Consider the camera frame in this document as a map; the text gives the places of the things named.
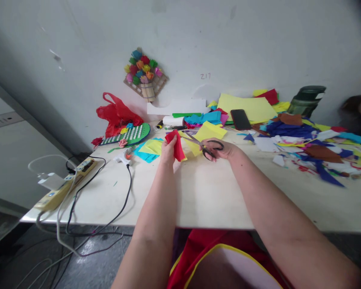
paper roll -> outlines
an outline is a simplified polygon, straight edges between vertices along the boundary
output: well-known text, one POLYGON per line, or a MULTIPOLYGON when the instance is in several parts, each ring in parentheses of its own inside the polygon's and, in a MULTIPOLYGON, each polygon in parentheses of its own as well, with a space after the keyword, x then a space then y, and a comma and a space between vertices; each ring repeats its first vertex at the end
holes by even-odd
POLYGON ((164 125, 171 125, 171 126, 182 126, 183 125, 184 117, 181 118, 174 118, 173 116, 165 116, 163 118, 164 125))

power strip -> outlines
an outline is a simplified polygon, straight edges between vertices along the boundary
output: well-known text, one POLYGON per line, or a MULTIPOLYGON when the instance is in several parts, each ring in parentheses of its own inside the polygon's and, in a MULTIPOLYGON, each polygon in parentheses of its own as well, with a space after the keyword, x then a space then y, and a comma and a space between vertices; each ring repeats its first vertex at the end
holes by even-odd
MULTIPOLYGON (((88 157, 76 168, 76 180, 72 189, 74 189, 88 173, 96 166, 96 161, 88 157)), ((65 183, 58 190, 50 191, 46 194, 40 201, 36 203, 33 207, 41 210, 42 212, 53 211, 55 210, 60 203, 63 201, 64 197, 67 195, 69 188, 71 187, 74 175, 68 175, 65 177, 65 183)))

black phone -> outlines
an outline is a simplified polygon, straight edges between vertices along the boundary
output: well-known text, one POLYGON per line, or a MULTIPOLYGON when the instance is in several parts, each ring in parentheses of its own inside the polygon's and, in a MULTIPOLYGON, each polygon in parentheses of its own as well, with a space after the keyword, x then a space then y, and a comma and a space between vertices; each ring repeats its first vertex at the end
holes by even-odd
POLYGON ((251 124, 244 110, 231 110, 230 113, 237 130, 251 129, 251 124))

scissor handle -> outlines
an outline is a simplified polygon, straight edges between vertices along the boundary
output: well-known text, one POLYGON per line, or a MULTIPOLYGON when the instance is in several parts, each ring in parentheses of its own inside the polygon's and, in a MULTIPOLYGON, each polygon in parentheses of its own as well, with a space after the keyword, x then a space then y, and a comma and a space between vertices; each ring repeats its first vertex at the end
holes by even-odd
POLYGON ((219 141, 217 141, 217 140, 208 140, 207 142, 215 142, 215 143, 219 144, 221 147, 213 148, 213 149, 215 149, 216 151, 222 151, 222 150, 225 148, 225 146, 223 145, 223 143, 221 143, 221 142, 219 142, 219 141))
MULTIPOLYGON (((221 151, 225 148, 225 146, 223 145, 223 143, 217 141, 217 140, 208 140, 207 142, 215 142, 217 144, 219 144, 221 147, 216 147, 216 148, 213 148, 215 149, 216 151, 221 151)), ((205 158, 207 158, 209 161, 213 161, 213 159, 216 159, 215 155, 210 152, 209 150, 207 150, 206 148, 202 148, 202 151, 203 151, 203 155, 205 158)))

table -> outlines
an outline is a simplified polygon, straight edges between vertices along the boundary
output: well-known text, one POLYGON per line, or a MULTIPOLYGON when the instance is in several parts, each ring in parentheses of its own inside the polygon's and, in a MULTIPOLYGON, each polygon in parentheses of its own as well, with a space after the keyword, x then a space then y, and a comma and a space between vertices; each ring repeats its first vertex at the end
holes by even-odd
MULTIPOLYGON (((149 138, 164 139, 166 130, 152 132, 149 138)), ((301 172, 290 161, 288 168, 272 162, 276 153, 259 152, 257 146, 243 140, 243 136, 228 131, 223 140, 233 142, 266 174, 285 194, 324 232, 361 233, 361 179, 337 177, 345 185, 341 188, 308 172, 301 172)), ((94 180, 82 190, 75 207, 72 224, 105 225, 121 210, 130 176, 122 163, 112 159, 123 150, 114 150, 115 144, 100 146, 92 154, 103 157, 107 165, 94 180)), ((224 228, 252 230, 254 226, 242 198, 239 186, 226 160, 212 163, 199 155, 194 157, 182 140, 188 158, 175 161, 176 189, 178 191, 177 226, 183 228, 224 228)), ((127 206, 113 225, 134 226, 151 187, 160 157, 152 163, 133 157, 130 166, 133 184, 127 206)), ((101 166, 89 174, 91 177, 101 166)), ((61 222, 68 220, 72 197, 64 204, 61 222)), ((31 209, 22 222, 35 222, 39 211, 31 209)), ((56 223, 56 212, 43 215, 45 223, 56 223)))

